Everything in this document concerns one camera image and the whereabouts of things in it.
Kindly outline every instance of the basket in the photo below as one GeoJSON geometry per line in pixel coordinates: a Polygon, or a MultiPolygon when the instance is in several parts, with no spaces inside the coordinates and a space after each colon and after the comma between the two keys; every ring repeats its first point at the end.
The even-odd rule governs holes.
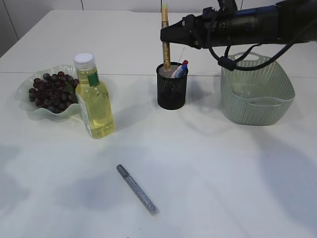
{"type": "MultiPolygon", "coordinates": [[[[239,66],[259,65],[269,57],[250,53],[257,60],[243,60],[239,66]]],[[[241,53],[230,56],[236,59],[241,53]]],[[[256,71],[221,70],[223,113],[231,121],[246,125],[272,125],[291,106],[295,91],[283,68],[275,61],[256,71]]]]}

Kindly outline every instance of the basket handle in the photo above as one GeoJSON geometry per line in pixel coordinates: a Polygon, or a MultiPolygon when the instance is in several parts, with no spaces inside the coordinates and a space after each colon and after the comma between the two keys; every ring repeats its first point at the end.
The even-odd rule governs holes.
{"type": "MultiPolygon", "coordinates": [[[[243,54],[244,54],[244,53],[236,53],[236,54],[234,54],[234,55],[230,55],[229,57],[235,60],[237,56],[241,56],[241,55],[243,55],[243,54]]],[[[250,52],[249,55],[257,56],[257,57],[258,57],[258,59],[248,59],[248,60],[250,60],[250,61],[260,61],[260,58],[263,57],[263,56],[261,56],[261,55],[259,55],[259,54],[257,54],[257,53],[253,53],[253,52],[250,52]]]]}
{"type": "Polygon", "coordinates": [[[278,99],[278,98],[272,98],[272,97],[261,97],[261,98],[250,98],[246,99],[246,101],[253,106],[270,106],[270,107],[279,107],[286,101],[283,99],[278,99]],[[261,102],[272,102],[271,105],[265,105],[264,103],[261,104],[261,102]]]}

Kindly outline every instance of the bottle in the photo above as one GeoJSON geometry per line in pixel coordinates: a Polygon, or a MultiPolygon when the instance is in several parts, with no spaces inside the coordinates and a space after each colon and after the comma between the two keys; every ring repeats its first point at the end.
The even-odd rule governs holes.
{"type": "Polygon", "coordinates": [[[74,65],[79,79],[76,96],[82,119],[94,139],[102,138],[114,131],[108,89],[99,81],[93,54],[76,55],[74,65]]]}

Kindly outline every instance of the green label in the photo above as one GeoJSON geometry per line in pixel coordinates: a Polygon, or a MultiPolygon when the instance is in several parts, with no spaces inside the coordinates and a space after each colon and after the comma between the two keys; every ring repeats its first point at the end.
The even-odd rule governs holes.
{"type": "Polygon", "coordinates": [[[99,78],[98,78],[98,73],[97,71],[94,72],[93,74],[88,75],[88,81],[89,81],[89,85],[92,86],[96,86],[99,83],[99,78]]]}

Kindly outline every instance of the pen holder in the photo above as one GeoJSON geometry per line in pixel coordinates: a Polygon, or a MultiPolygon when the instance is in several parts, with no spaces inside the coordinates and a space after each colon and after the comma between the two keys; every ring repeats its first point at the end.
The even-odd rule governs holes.
{"type": "Polygon", "coordinates": [[[179,65],[181,63],[171,62],[171,72],[164,72],[163,64],[157,67],[158,104],[161,108],[176,110],[185,104],[188,69],[182,77],[170,78],[173,69],[179,65]]]}

